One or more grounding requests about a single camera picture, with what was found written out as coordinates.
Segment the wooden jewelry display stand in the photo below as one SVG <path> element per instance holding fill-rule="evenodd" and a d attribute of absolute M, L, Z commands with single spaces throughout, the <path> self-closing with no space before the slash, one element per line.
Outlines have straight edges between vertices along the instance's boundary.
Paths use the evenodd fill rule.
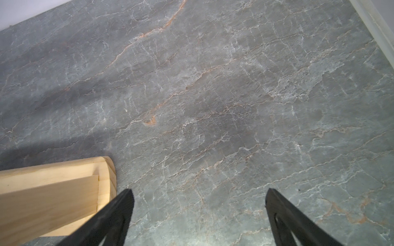
<path fill-rule="evenodd" d="M 68 236 L 117 195 L 107 156 L 1 172 L 1 245 Z"/>

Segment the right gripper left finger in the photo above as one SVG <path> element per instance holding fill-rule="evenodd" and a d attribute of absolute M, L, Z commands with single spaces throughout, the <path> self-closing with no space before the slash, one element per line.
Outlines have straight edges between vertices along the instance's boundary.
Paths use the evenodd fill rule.
<path fill-rule="evenodd" d="M 59 246 L 124 245 L 134 208 L 131 189 L 125 189 Z"/>

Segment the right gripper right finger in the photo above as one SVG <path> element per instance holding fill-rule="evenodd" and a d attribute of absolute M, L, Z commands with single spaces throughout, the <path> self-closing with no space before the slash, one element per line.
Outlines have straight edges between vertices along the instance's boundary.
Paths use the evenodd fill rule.
<path fill-rule="evenodd" d="M 340 246 L 276 189 L 268 189 L 265 198 L 271 230 L 277 246 Z"/>

